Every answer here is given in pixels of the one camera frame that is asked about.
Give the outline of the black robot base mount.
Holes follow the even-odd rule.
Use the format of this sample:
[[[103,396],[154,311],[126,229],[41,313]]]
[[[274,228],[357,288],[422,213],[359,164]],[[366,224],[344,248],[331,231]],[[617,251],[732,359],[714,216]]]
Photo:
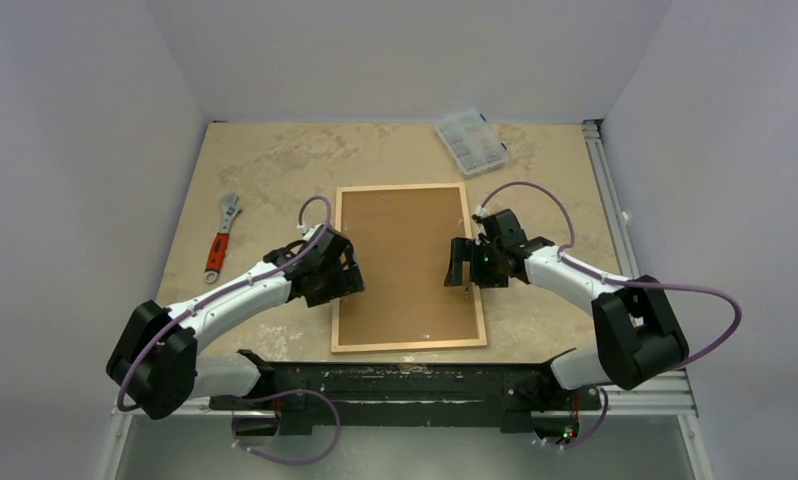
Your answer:
[[[213,410],[275,414],[282,435],[315,426],[496,428],[502,433],[560,429],[558,412],[597,413],[596,387],[558,387],[545,364],[265,362],[246,394],[211,398]]]

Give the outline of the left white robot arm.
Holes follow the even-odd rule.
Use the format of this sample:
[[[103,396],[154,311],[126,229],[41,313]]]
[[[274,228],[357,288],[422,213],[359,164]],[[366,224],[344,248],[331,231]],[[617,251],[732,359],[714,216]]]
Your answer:
[[[364,288],[351,240],[320,224],[202,295],[168,306],[146,301],[131,313],[106,365],[119,387],[116,406],[153,420],[194,398],[236,397],[262,408],[273,382],[255,354],[204,358],[202,352],[260,313],[297,299],[315,307]]]

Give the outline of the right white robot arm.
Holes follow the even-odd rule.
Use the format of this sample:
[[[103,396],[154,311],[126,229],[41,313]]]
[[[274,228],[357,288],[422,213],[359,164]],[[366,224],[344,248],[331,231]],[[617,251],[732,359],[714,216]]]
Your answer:
[[[593,270],[553,241],[527,237],[509,209],[473,219],[482,230],[474,238],[452,239],[445,286],[506,288],[519,280],[558,295],[592,319],[594,347],[541,365],[536,392],[544,404],[559,407],[576,389],[595,384],[631,390],[688,359],[688,342],[654,278]]]

